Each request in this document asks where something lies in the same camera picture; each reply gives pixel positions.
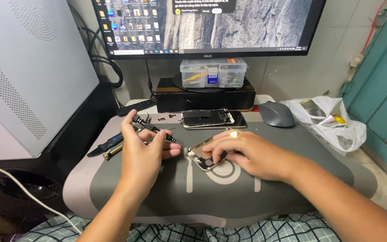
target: taskbar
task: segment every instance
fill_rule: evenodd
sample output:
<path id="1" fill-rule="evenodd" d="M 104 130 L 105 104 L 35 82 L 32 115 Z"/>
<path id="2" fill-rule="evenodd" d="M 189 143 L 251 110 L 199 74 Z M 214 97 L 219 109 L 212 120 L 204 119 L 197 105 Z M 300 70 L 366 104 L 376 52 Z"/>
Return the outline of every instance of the taskbar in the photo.
<path id="1" fill-rule="evenodd" d="M 156 54 L 192 54 L 192 53 L 228 53 L 228 52 L 271 52 L 306 51 L 308 47 L 259 47 L 259 48 L 222 48 L 222 49 L 178 49 L 178 50 L 111 50 L 111 55 L 156 55 Z"/>

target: hand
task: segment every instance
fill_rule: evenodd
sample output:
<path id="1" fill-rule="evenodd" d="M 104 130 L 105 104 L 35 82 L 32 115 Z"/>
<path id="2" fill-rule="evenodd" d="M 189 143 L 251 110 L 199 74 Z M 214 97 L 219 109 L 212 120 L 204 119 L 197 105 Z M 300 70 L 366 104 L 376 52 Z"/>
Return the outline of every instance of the hand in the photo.
<path id="1" fill-rule="evenodd" d="M 166 142 L 166 134 L 172 135 L 169 130 L 161 130 L 156 134 L 144 129 L 137 135 L 132 127 L 132 119 L 136 115 L 137 111 L 132 110 L 120 125 L 125 139 L 120 184 L 124 189 L 132 189 L 133 195 L 143 201 L 156 182 L 162 159 L 180 155 L 181 145 Z M 150 138 L 153 141 L 147 147 L 144 142 Z"/>
<path id="2" fill-rule="evenodd" d="M 293 172 L 299 163 L 306 160 L 295 153 L 253 134 L 238 130 L 238 136 L 231 139 L 230 132 L 225 131 L 213 137 L 213 142 L 205 145 L 203 151 L 213 151 L 213 160 L 220 160 L 220 154 L 228 151 L 226 158 L 233 161 L 247 173 L 265 180 L 291 183 Z M 240 151 L 245 156 L 231 152 Z"/>

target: disassembled iphone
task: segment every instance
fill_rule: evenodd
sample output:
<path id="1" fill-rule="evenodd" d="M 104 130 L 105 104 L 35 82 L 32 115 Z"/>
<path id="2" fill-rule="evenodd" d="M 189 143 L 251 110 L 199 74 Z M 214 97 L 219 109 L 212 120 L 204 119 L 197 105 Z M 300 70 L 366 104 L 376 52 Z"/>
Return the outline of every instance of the disassembled iphone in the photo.
<path id="1" fill-rule="evenodd" d="M 211 129 L 225 129 L 225 128 L 234 128 L 234 129 L 244 129 L 247 128 L 246 120 L 241 114 L 240 111 L 229 111 L 232 118 L 234 119 L 233 124 L 216 124 L 210 126 L 194 126 L 187 127 L 186 130 L 211 130 Z"/>
<path id="2" fill-rule="evenodd" d="M 187 156 L 189 156 L 203 171 L 211 171 L 214 167 L 220 164 L 225 160 L 226 155 L 228 154 L 224 151 L 221 154 L 221 159 L 218 163 L 214 164 L 212 152 L 202 151 L 202 147 L 213 141 L 213 137 L 207 139 L 206 141 L 201 142 L 193 148 L 187 150 Z"/>
<path id="3" fill-rule="evenodd" d="M 233 124 L 234 118 L 227 109 L 191 110 L 181 113 L 180 122 L 185 128 L 217 124 Z"/>

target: blue component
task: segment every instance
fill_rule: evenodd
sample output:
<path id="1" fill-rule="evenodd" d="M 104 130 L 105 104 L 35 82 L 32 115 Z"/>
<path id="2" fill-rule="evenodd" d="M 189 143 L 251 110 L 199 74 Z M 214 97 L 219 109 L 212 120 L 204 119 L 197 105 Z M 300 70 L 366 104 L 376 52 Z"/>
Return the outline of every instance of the blue component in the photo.
<path id="1" fill-rule="evenodd" d="M 218 74 L 209 74 L 207 77 L 207 84 L 217 84 L 219 82 L 218 80 Z"/>

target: black screwdriver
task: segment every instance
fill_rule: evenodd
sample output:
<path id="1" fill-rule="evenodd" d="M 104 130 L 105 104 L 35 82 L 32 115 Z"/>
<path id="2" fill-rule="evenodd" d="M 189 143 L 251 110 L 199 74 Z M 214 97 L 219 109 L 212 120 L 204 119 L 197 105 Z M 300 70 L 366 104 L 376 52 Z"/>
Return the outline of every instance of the black screwdriver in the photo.
<path id="1" fill-rule="evenodd" d="M 148 130 L 151 130 L 151 131 L 153 131 L 153 132 L 155 132 L 155 133 L 158 133 L 159 131 L 161 131 L 160 129 L 158 129 L 157 127 L 155 127 L 153 124 L 148 123 L 148 122 L 146 122 L 144 119 L 140 118 L 140 116 L 138 116 L 138 115 L 135 116 L 135 117 L 133 118 L 133 121 L 134 121 L 135 123 L 137 123 L 137 124 L 143 125 L 144 128 L 146 128 L 146 129 L 148 129 Z M 177 140 L 174 139 L 174 138 L 173 138 L 171 135 L 169 135 L 169 134 L 167 134 L 167 136 L 166 136 L 165 139 L 168 140 L 168 141 L 171 141 L 171 142 L 174 142 L 174 143 L 176 143 L 176 144 L 179 144 L 179 145 L 183 146 L 182 144 L 180 144 L 179 142 L 177 142 Z"/>

